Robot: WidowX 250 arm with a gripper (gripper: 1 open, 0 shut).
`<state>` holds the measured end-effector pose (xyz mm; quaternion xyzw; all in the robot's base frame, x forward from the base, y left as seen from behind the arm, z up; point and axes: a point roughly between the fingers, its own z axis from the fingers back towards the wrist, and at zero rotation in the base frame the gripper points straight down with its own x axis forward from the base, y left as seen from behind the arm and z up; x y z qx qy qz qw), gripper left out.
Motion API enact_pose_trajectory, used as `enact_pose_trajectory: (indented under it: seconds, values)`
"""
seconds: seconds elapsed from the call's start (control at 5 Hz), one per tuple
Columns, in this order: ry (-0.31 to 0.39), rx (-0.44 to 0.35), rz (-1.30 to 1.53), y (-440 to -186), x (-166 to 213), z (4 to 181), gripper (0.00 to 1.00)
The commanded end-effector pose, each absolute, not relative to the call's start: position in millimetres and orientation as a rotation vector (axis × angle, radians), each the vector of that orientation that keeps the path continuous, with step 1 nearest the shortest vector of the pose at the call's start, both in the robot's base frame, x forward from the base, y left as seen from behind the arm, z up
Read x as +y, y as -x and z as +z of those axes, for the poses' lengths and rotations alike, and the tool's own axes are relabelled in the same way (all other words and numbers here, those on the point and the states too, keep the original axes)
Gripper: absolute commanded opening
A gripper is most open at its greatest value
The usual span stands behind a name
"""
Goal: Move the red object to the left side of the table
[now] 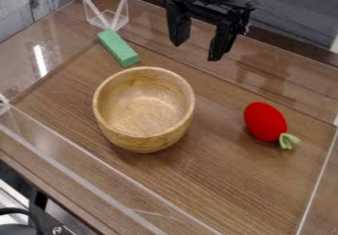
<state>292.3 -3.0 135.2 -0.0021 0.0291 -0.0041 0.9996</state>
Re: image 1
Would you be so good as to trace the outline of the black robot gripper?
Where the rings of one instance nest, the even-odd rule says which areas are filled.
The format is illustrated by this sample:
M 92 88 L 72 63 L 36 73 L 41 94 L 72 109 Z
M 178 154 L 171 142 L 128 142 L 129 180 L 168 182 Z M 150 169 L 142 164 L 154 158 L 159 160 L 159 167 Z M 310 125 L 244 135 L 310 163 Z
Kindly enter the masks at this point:
M 167 0 L 168 38 L 180 46 L 190 38 L 191 19 L 188 14 L 216 24 L 211 39 L 208 61 L 218 61 L 231 50 L 238 24 L 247 24 L 255 10 L 248 0 Z

